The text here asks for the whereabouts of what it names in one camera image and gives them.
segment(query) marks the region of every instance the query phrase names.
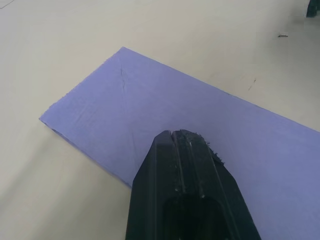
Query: black 3d printed part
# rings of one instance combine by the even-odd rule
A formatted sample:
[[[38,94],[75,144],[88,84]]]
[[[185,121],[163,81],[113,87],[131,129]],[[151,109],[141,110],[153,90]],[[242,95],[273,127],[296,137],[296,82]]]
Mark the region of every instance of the black 3d printed part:
[[[126,240],[260,240],[235,179],[198,134],[164,131],[134,178]]]

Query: purple cardboard sheet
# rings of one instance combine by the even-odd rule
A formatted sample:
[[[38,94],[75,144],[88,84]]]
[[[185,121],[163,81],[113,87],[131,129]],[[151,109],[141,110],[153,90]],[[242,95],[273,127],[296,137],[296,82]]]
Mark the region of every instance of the purple cardboard sheet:
[[[40,120],[131,185],[156,135],[201,134],[263,240],[320,238],[320,133],[121,48]]]

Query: black plastic object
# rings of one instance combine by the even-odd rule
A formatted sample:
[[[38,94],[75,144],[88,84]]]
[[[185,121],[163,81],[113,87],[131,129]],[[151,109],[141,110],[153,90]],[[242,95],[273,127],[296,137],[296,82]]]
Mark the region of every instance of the black plastic object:
[[[126,240],[260,240],[238,185],[198,134],[164,131],[134,178]]]

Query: purple paper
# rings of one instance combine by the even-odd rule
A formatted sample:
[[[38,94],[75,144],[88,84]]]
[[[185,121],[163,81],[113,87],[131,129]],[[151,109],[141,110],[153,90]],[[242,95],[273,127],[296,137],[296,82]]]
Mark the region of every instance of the purple paper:
[[[121,48],[40,120],[131,186],[156,135],[201,134],[263,240],[320,238],[320,133]]]

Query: white table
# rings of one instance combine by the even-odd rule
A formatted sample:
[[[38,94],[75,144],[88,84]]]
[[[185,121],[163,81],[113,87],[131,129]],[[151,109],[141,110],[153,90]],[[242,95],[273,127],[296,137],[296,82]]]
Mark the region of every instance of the white table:
[[[308,1],[15,0],[0,9],[0,239],[124,239],[130,189],[38,120],[122,46],[320,131],[320,22],[302,20]]]

